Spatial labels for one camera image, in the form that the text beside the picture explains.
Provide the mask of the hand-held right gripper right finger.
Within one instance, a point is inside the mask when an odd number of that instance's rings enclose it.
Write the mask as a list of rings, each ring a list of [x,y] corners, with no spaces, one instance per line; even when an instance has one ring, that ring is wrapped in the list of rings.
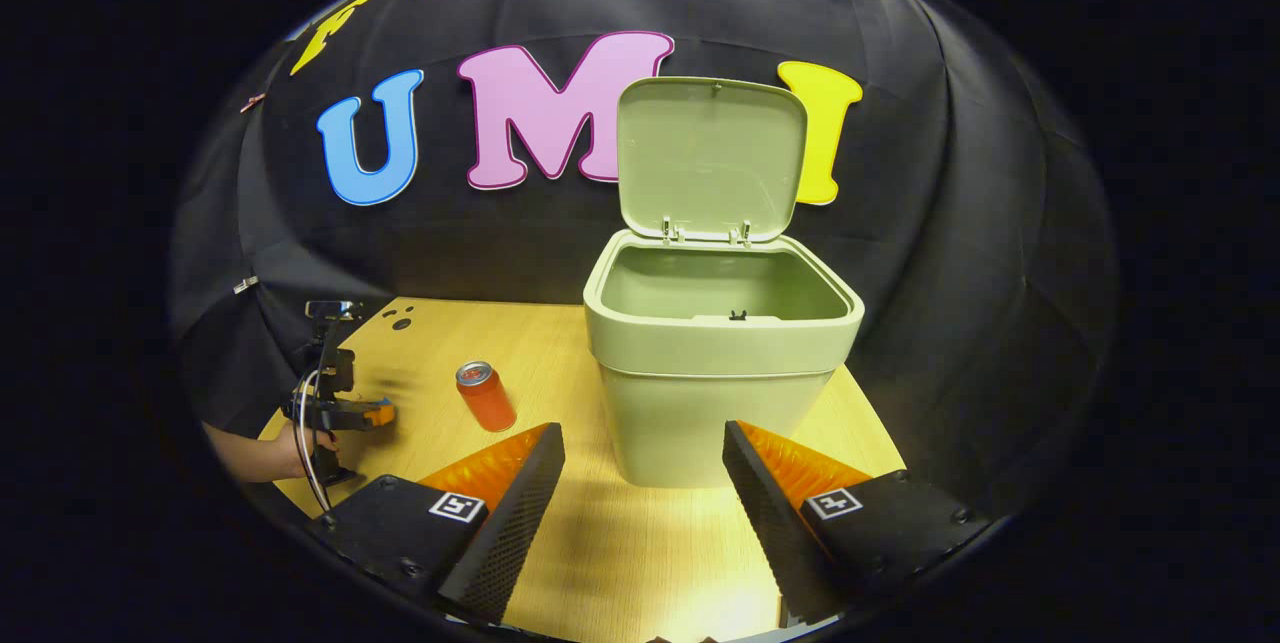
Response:
[[[790,617],[868,617],[900,605],[993,530],[905,469],[869,475],[741,420],[722,460]]]

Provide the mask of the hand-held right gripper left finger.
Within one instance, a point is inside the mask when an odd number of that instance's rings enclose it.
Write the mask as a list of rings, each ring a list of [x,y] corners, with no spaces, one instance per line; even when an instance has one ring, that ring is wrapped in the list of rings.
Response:
[[[419,608],[499,625],[563,466],[562,427],[545,423],[417,482],[379,476],[306,532]]]

